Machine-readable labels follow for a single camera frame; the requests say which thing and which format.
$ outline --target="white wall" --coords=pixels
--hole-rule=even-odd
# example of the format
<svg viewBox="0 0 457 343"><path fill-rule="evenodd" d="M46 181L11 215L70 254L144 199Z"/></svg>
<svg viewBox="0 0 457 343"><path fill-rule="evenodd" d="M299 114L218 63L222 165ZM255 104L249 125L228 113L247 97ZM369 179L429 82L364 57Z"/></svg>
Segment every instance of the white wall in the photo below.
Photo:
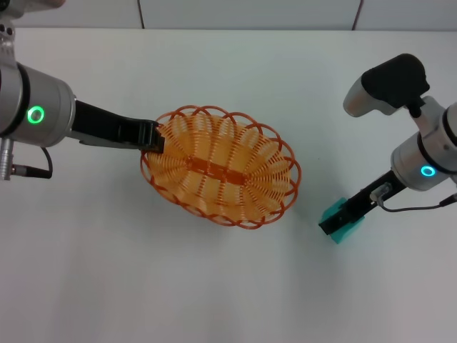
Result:
<svg viewBox="0 0 457 343"><path fill-rule="evenodd" d="M60 9L26 13L16 25L140 29L141 20L136 0L66 0Z"/></svg>
<svg viewBox="0 0 457 343"><path fill-rule="evenodd" d="M149 29L349 30L359 0L143 0Z"/></svg>
<svg viewBox="0 0 457 343"><path fill-rule="evenodd" d="M456 0L365 0L358 30L455 31Z"/></svg>
<svg viewBox="0 0 457 343"><path fill-rule="evenodd" d="M360 0L141 0L149 29L349 30ZM457 30L455 0L365 0L358 30ZM140 28L137 0L67 0L18 26Z"/></svg>

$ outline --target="green led ring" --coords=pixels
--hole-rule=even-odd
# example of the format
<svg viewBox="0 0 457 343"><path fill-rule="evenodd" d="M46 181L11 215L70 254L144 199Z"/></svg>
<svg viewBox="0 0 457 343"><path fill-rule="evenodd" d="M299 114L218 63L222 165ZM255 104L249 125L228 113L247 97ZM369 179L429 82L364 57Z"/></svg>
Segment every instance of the green led ring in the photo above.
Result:
<svg viewBox="0 0 457 343"><path fill-rule="evenodd" d="M38 119L33 118L33 114L35 111L40 112L40 117ZM27 111L27 119L29 120L30 124L37 125L40 124L44 119L44 110L41 106L33 106L30 110Z"/></svg>

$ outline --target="orange wicker basket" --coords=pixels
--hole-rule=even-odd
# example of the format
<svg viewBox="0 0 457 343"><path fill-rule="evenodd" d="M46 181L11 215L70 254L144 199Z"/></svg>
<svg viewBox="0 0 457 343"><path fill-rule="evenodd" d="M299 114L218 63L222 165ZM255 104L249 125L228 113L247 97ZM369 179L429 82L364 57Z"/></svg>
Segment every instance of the orange wicker basket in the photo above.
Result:
<svg viewBox="0 0 457 343"><path fill-rule="evenodd" d="M143 151L141 172L170 202L220 225L258 229L296 201L300 165L271 127L216 106L184 106L157 121L165 150Z"/></svg>

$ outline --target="white tabletop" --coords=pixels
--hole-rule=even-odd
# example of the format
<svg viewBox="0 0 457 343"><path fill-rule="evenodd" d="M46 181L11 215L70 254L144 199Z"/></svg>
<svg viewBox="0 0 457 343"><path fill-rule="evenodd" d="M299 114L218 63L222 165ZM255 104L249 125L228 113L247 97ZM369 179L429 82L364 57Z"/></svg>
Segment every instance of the white tabletop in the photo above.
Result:
<svg viewBox="0 0 457 343"><path fill-rule="evenodd" d="M340 245L318 227L339 197L390 168L415 124L354 119L352 83L397 54L457 100L457 33L21 29L17 59L82 101L155 119L187 104L274 127L303 169L296 205L256 231L162 199L139 153L65 139L51 181L0 184L0 332L8 343L405 343L457 337L455 207L372 211ZM16 163L45 167L18 144ZM451 181L390 207L436 204Z"/></svg>

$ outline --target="teal block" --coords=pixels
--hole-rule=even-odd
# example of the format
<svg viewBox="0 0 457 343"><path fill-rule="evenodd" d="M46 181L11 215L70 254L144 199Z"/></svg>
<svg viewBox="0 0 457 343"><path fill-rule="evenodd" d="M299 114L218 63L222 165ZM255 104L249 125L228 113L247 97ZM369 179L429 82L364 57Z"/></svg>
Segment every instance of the teal block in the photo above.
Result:
<svg viewBox="0 0 457 343"><path fill-rule="evenodd" d="M343 205L345 202L347 202L347 199L341 198L335 204L329 207L322 214L321 222L323 222L324 220L338 212L338 210L341 208L341 205ZM330 237L332 238L332 240L335 241L335 243L340 244L347 236L352 234L360 226L361 221L364 219L365 217L361 217L355 223L346 224L345 226L341 227L338 231L335 231L333 234L330 234Z"/></svg>

